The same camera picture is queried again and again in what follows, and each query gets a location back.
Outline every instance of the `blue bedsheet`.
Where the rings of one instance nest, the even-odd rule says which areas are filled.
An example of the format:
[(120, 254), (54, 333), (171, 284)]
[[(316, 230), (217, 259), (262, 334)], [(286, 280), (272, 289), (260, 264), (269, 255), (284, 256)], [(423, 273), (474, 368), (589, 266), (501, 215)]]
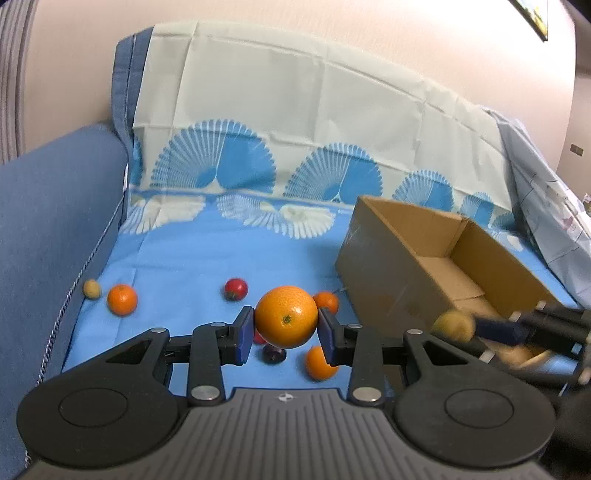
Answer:
[[(147, 231), (139, 234), (144, 230), (142, 212), (130, 210), (98, 279), (103, 297), (84, 302), (64, 369), (155, 326), (168, 328), (171, 335), (188, 335), (204, 323), (231, 322), (242, 306), (256, 305), (265, 292), (279, 285), (296, 285), (310, 294), (342, 287), (335, 261), (351, 209), (245, 194), (195, 196), (189, 198), (192, 201), (197, 205), (194, 211), (199, 211), (193, 220), (166, 223), (165, 218), (159, 220), (163, 225), (154, 228), (151, 222), (145, 227)], [(298, 216), (308, 221), (299, 222)], [(574, 305), (525, 240), (508, 231), (489, 232), (558, 299)], [(231, 277), (248, 282), (249, 293), (244, 300), (228, 302), (222, 298), (221, 288)], [(139, 296), (136, 311), (124, 318), (113, 315), (105, 301), (106, 292), (118, 283), (133, 285)], [(339, 322), (356, 322), (346, 295), (341, 294), (340, 301)], [(306, 345), (288, 351), (287, 360), (279, 365), (263, 363), (261, 347), (254, 346), (246, 365), (223, 367), (226, 392), (234, 387), (336, 387), (345, 393), (348, 367), (341, 367), (322, 383), (306, 375), (303, 356), (318, 343), (314, 335)], [(185, 365), (175, 366), (172, 392), (184, 394), (186, 375)]]

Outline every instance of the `gray ribbed surface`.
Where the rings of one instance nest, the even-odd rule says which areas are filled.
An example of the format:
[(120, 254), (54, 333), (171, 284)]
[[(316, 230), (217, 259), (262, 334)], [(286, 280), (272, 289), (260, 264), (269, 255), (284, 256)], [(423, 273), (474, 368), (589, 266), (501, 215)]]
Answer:
[(22, 154), (22, 85), (37, 0), (0, 8), (0, 165)]
[[(293, 399), (282, 401), (285, 394)], [(217, 407), (194, 408), (160, 450), (129, 465), (73, 471), (36, 463), (27, 480), (545, 480), (534, 463), (469, 472), (410, 449), (384, 414), (342, 401), (336, 390), (238, 389)]]

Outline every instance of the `orange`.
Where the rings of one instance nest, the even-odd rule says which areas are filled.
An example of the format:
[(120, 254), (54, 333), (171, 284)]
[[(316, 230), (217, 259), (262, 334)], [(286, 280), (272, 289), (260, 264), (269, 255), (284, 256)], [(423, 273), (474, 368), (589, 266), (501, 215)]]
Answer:
[(322, 347), (318, 345), (313, 346), (306, 354), (306, 371), (313, 380), (316, 380), (317, 382), (328, 380), (337, 373), (338, 370), (339, 367), (331, 367), (326, 363)]
[(312, 297), (318, 308), (327, 308), (333, 315), (339, 311), (339, 298), (332, 292), (321, 291)]
[(312, 337), (318, 323), (314, 299), (298, 287), (277, 287), (265, 293), (255, 309), (255, 327), (270, 344), (295, 348)]
[(107, 305), (115, 315), (124, 317), (138, 306), (138, 294), (133, 287), (120, 283), (109, 290)]

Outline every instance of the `white fabric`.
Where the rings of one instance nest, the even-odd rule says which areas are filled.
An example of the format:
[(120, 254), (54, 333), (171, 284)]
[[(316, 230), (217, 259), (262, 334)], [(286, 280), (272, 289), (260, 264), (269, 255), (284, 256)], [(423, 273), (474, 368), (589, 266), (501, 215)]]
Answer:
[(521, 209), (544, 259), (569, 293), (591, 308), (591, 218), (548, 166), (523, 124), (489, 113), (498, 122)]
[[(199, 187), (172, 185), (170, 175), (155, 181), (162, 175), (154, 169), (175, 135), (195, 126), (211, 138), (208, 132), (230, 120), (268, 149), (276, 168), (271, 196), (302, 192), (318, 200), (302, 188), (287, 191), (290, 179), (316, 149), (347, 147), (377, 164), (383, 197), (398, 189), (397, 198), (426, 201), (429, 185), (403, 181), (416, 171), (423, 181), (428, 171), (430, 185), (439, 174), (451, 185), (451, 210), (473, 216), (484, 198), (492, 204), (484, 223), (512, 210), (511, 172), (495, 121), (431, 80), (305, 35), (221, 22), (156, 25), (134, 119), (143, 160), (138, 189), (224, 192), (218, 181)], [(475, 197), (466, 200), (468, 194)], [(333, 201), (353, 205), (342, 197)], [(408, 201), (421, 203), (415, 197)]]

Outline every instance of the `sofa armrest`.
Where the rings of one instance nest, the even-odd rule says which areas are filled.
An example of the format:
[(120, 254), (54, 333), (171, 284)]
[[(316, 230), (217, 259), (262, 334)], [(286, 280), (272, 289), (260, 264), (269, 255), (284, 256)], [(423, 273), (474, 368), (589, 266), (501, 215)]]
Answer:
[(123, 143), (94, 125), (0, 168), (0, 479), (24, 466), (18, 403), (42, 362), (48, 377), (61, 371), (83, 300), (77, 284), (100, 273), (115, 242), (126, 164)]

